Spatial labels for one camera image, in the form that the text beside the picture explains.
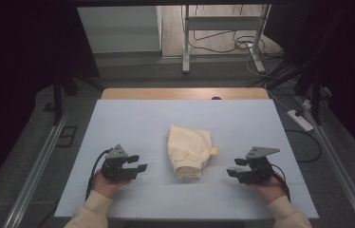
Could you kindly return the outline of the white metal stand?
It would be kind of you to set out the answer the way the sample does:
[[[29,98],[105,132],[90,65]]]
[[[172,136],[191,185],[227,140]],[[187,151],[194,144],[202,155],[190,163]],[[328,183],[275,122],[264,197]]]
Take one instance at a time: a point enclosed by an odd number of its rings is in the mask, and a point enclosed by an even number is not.
[[[247,44],[254,65],[259,74],[266,72],[261,60],[258,44],[266,24],[270,5],[263,5],[259,16],[191,16],[189,6],[186,5],[182,16],[184,32],[184,47],[182,52],[182,72],[190,72],[190,44],[189,33],[195,30],[254,30],[255,35],[251,44]]]

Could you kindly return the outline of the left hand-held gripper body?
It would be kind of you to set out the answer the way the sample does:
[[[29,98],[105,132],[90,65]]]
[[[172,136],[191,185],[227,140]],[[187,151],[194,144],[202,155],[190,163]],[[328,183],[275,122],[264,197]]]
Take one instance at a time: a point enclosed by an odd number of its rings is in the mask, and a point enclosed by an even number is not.
[[[110,181],[130,181],[138,175],[137,168],[123,168],[130,157],[120,144],[113,147],[105,156],[102,174]]]

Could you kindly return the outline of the person's right hand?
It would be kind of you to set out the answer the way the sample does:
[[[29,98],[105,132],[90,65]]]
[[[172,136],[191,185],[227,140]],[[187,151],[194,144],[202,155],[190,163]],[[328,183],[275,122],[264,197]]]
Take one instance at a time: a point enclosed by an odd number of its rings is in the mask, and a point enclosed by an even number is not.
[[[258,192],[266,203],[271,203],[286,195],[282,183],[276,177],[271,177],[263,183],[248,183],[248,186]]]

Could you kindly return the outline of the white power strip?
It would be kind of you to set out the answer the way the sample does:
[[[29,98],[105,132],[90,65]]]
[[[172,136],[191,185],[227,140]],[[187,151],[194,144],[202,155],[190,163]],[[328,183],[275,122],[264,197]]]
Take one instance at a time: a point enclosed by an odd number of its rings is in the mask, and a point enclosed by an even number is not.
[[[290,110],[287,112],[287,115],[298,124],[305,132],[309,132],[314,129],[314,127],[301,116],[301,111]]]

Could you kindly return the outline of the aluminium rail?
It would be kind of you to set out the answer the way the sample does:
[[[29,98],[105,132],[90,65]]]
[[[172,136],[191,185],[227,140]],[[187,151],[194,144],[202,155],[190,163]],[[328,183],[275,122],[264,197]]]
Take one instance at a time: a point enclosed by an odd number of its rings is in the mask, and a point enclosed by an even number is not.
[[[26,181],[24,182],[20,193],[12,205],[2,228],[18,228],[21,224],[38,183],[46,169],[55,144],[65,125],[67,117],[67,113],[62,114],[56,124],[50,128],[47,139],[38,153],[38,156],[32,165]]]
[[[299,96],[296,96],[296,100],[299,101],[300,104],[302,105],[303,100]],[[355,212],[355,182],[352,180],[351,176],[346,171],[346,167],[342,164],[342,161],[340,160],[337,151],[333,147],[333,144],[329,140],[323,126],[319,125],[313,119],[310,109],[305,108],[303,105],[302,108],[304,109],[305,118],[313,126],[314,133],[317,135],[317,138],[321,141],[322,147],[326,151],[327,160],[330,163],[330,166],[333,169],[333,172],[337,180],[341,184],[346,194],[346,197],[352,209]]]

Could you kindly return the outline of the cream baby pants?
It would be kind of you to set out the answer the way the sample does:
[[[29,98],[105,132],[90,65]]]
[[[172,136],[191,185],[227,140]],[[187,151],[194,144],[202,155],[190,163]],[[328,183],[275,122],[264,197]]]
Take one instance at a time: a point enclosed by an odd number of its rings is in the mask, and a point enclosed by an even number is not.
[[[178,178],[200,179],[202,169],[212,156],[219,154],[219,149],[213,146],[210,131],[171,125],[167,134],[167,152]]]

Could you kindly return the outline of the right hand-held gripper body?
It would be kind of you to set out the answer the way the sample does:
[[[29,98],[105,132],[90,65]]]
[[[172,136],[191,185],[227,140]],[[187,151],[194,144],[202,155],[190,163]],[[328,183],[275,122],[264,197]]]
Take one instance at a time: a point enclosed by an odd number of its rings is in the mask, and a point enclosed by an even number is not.
[[[273,174],[271,163],[267,159],[268,155],[278,153],[278,148],[253,146],[245,156],[250,171],[238,172],[237,179],[240,183],[262,183],[267,181]]]

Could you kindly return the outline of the white table mat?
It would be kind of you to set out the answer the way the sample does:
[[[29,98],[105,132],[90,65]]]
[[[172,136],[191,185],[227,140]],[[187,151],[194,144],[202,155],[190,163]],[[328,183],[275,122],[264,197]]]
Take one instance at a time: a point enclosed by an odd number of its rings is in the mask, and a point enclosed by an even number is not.
[[[208,130],[219,152],[198,180],[176,177],[167,155],[173,125]],[[99,100],[95,105],[56,216],[67,218],[85,200],[87,181],[99,155],[120,144],[146,164],[145,172],[114,197],[108,216],[138,220],[255,220],[271,212],[260,195],[228,176],[252,147],[275,149],[292,205],[318,214],[272,100]]]

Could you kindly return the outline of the black metal stand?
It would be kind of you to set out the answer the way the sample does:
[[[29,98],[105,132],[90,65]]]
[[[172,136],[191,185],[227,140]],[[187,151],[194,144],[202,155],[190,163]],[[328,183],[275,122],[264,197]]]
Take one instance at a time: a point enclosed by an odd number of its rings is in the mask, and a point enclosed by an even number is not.
[[[318,125],[321,125],[320,102],[323,100],[323,96],[321,95],[322,68],[316,60],[309,60],[294,71],[272,83],[266,84],[266,89],[274,89],[298,75],[300,75],[300,79],[295,86],[294,92],[296,95],[305,95],[311,89],[311,116]]]
[[[105,90],[105,87],[88,76],[82,74],[82,72],[76,69],[59,69],[57,68],[53,73],[53,98],[54,98],[54,125],[58,125],[62,117],[64,116],[63,104],[62,104],[62,89],[68,96],[75,96],[78,92],[78,88],[74,79],[77,78],[84,83],[98,89],[100,92]]]

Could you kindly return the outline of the white panel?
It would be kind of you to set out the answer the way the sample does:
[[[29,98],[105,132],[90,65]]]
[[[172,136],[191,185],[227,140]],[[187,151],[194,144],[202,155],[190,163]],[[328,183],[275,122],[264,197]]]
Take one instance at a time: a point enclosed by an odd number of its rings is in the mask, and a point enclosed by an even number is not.
[[[78,8],[94,53],[161,51],[160,7]]]

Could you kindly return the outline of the person's left hand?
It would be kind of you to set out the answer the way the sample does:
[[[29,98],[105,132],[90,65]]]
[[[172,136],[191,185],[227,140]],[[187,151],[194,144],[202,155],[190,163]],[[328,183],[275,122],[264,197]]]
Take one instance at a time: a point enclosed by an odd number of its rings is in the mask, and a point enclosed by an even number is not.
[[[120,188],[129,183],[130,180],[112,182],[104,177],[101,170],[98,170],[92,181],[92,190],[111,199]]]

